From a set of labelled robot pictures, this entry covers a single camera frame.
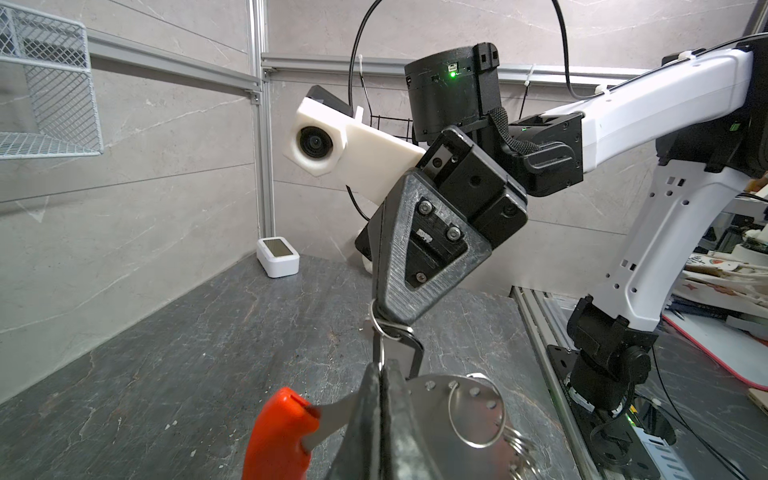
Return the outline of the metal keyring holder red handle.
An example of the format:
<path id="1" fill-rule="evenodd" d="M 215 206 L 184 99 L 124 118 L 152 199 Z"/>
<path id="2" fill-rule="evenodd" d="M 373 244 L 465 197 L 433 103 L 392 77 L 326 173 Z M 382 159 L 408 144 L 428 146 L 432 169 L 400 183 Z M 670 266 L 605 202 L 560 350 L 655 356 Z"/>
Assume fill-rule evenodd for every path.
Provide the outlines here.
<path id="1" fill-rule="evenodd" d="M 480 373 L 424 375 L 408 381 L 415 422 L 449 479 L 537 479 L 532 444 L 506 422 L 495 384 Z M 303 479 L 311 451 L 352 420 L 357 393 L 313 405 L 282 388 L 256 419 L 245 479 Z"/>

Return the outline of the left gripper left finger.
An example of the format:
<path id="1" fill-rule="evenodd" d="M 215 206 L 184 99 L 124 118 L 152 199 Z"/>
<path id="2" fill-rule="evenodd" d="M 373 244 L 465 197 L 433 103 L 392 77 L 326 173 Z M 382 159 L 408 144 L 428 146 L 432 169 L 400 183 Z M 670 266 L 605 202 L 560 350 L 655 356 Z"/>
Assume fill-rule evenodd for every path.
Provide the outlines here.
<path id="1" fill-rule="evenodd" d="M 378 479 L 381 464 L 381 371 L 367 366 L 343 442 L 325 479 Z"/>

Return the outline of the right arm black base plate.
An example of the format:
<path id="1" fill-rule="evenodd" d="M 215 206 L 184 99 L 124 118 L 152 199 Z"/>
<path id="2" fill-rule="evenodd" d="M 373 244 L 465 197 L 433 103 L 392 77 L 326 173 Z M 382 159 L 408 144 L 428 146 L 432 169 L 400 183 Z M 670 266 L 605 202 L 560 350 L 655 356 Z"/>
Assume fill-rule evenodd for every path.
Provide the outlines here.
<path id="1" fill-rule="evenodd" d="M 689 479 L 690 471 L 675 453 L 671 416 L 636 395 L 621 419 L 604 412 L 588 412 L 565 396 L 586 449 L 605 474 L 623 479 Z"/>

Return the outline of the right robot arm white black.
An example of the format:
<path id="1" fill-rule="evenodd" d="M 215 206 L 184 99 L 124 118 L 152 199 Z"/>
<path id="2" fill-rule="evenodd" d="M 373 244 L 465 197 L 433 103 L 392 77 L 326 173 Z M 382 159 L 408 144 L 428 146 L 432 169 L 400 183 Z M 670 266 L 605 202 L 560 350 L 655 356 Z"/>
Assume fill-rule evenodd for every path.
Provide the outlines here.
<path id="1" fill-rule="evenodd" d="M 767 167 L 767 38 L 683 52 L 638 78 L 510 121 L 491 44 L 406 68 L 424 156 L 363 230 L 372 308 L 411 324 L 527 221 L 527 203 L 643 144 L 657 162 L 621 247 L 596 272 L 567 332 L 584 409 L 616 413 L 650 370 L 672 285 L 716 215 Z"/>

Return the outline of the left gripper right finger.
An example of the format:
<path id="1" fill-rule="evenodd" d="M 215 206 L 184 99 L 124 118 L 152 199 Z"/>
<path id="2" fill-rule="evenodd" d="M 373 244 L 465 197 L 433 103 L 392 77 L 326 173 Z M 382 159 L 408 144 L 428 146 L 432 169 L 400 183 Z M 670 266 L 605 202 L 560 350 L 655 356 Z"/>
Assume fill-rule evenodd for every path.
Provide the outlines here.
<path id="1" fill-rule="evenodd" d="M 380 478 L 441 479 L 396 360 L 381 369 Z"/>

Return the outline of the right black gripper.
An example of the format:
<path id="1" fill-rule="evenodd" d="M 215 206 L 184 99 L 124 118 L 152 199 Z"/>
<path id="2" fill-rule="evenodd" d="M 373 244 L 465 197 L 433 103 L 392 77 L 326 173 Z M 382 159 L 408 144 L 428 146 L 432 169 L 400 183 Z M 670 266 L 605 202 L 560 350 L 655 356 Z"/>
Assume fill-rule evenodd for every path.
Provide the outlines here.
<path id="1" fill-rule="evenodd" d="M 527 195 L 481 145 L 444 128 L 368 223 L 373 299 L 411 325 L 527 222 Z"/>

